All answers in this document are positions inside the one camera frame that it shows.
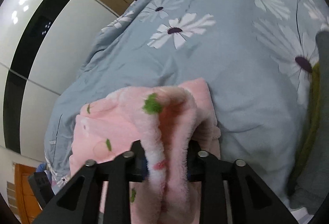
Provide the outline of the pink fleece pajama garment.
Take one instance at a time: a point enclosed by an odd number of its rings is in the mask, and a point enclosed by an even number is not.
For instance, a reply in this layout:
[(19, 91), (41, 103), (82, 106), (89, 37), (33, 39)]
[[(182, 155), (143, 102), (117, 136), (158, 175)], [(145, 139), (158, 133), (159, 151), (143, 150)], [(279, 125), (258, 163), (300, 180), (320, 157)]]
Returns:
[(113, 160), (140, 141), (148, 175), (131, 183), (132, 223), (198, 223), (201, 185), (187, 180), (190, 140), (220, 155), (218, 121), (206, 82), (126, 87), (84, 105), (73, 134), (70, 173), (87, 160)]

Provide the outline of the orange wooden door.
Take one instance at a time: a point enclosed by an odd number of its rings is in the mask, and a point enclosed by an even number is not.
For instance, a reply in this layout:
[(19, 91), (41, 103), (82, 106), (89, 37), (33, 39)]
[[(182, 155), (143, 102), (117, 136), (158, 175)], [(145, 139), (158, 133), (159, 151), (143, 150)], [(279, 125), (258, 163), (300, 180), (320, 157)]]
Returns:
[(21, 223), (32, 223), (42, 211), (28, 183), (28, 177), (35, 171), (35, 167), (15, 164), (16, 202)]

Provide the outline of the dark grey folded garment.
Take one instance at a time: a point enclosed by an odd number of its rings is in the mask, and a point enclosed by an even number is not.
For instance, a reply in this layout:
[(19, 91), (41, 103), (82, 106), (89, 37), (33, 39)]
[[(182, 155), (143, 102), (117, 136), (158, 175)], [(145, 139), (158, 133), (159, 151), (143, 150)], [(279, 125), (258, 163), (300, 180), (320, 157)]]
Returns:
[(313, 66), (308, 117), (289, 179), (292, 208), (314, 215), (328, 195), (328, 31), (318, 32), (319, 61)]

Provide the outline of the blue floral duvet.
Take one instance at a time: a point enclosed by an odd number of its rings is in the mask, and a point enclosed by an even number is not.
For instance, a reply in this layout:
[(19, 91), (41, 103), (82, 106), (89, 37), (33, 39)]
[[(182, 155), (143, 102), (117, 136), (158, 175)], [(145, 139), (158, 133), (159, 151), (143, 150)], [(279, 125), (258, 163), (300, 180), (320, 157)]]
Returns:
[(55, 103), (45, 158), (61, 190), (81, 108), (126, 87), (208, 85), (219, 160), (245, 161), (289, 209), (287, 186), (308, 115), (325, 0), (136, 0), (102, 28)]

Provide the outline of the white black wardrobe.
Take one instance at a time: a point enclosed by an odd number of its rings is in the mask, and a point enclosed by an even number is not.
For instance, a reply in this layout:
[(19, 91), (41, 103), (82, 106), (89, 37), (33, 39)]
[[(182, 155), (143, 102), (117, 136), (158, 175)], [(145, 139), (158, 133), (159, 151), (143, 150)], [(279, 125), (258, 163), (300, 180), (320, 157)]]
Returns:
[(2, 147), (44, 159), (55, 101), (116, 17), (99, 0), (1, 0)]

